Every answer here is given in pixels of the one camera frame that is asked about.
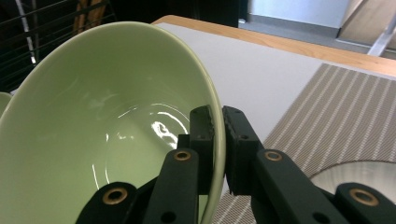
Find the ceramic bowl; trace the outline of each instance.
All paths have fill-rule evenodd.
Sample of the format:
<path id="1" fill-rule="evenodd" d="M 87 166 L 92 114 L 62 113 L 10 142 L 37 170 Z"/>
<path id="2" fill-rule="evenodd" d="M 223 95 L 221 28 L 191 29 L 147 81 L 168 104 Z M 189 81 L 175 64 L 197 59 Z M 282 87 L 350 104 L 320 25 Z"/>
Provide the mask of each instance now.
<path id="1" fill-rule="evenodd" d="M 353 161 L 326 169 L 311 178 L 330 193 L 343 183 L 360 183 L 378 190 L 396 203 L 396 163 L 384 161 Z"/>
<path id="2" fill-rule="evenodd" d="M 116 22 L 75 36 L 26 78 L 1 119 L 0 223 L 74 223 L 102 186 L 141 187 L 202 105 L 215 127 L 213 183 L 200 201 L 207 223 L 221 193 L 225 137 L 203 65 L 150 24 Z"/>
<path id="3" fill-rule="evenodd" d="M 0 118 L 3 115 L 3 112 L 6 110 L 6 107 L 11 100 L 11 94 L 6 92 L 0 92 Z"/>

